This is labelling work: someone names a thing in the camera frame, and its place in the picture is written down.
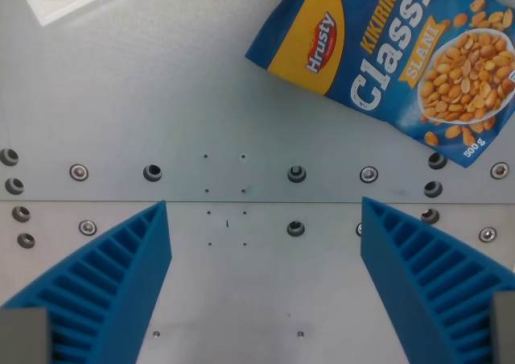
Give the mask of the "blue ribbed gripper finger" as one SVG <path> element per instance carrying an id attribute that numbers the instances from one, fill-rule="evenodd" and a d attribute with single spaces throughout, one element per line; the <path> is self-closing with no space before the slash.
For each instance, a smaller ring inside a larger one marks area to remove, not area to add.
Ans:
<path id="1" fill-rule="evenodd" d="M 134 363 L 171 259 L 161 201 L 62 259 L 3 307 L 48 312 L 54 363 Z"/>
<path id="2" fill-rule="evenodd" d="M 459 239 L 365 197 L 360 255 L 411 363 L 492 363 L 490 309 L 514 274 Z"/>

